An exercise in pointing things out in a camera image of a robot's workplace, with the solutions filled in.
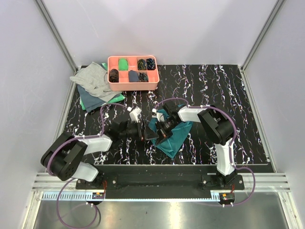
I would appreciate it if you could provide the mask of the teal cloth napkin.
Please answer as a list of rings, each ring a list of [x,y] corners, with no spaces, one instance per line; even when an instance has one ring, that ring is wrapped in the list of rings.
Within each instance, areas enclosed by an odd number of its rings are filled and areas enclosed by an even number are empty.
[[[171,159],[174,159],[174,157],[182,147],[185,139],[187,138],[192,126],[193,122],[191,121],[182,122],[172,130],[173,135],[167,138],[165,141],[161,142],[160,144],[156,143],[156,139],[152,139],[150,141],[156,148],[160,149]]]

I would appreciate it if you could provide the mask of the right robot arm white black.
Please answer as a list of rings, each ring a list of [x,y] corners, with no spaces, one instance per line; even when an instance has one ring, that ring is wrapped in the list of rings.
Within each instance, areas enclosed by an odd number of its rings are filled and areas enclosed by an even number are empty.
[[[181,123],[201,123],[207,137],[216,149],[217,171],[210,180],[211,186],[229,188],[237,176],[233,160],[233,144],[237,130],[232,118],[215,104],[179,107],[168,102],[164,104],[163,108],[168,115],[167,118],[163,118],[161,113],[153,110],[157,118],[155,126],[158,138],[156,143],[159,144],[173,136],[173,129]]]

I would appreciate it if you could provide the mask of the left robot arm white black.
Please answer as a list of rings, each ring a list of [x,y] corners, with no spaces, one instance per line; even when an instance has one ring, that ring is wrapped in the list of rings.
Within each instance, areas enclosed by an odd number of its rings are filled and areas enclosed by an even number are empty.
[[[113,143],[125,138],[145,141],[157,139],[158,134],[148,127],[145,120],[114,122],[105,128],[102,136],[75,137],[63,132],[41,157],[41,164],[62,181],[81,179],[91,188],[97,189],[102,185],[103,177],[95,166],[82,162],[83,156],[106,152]]]

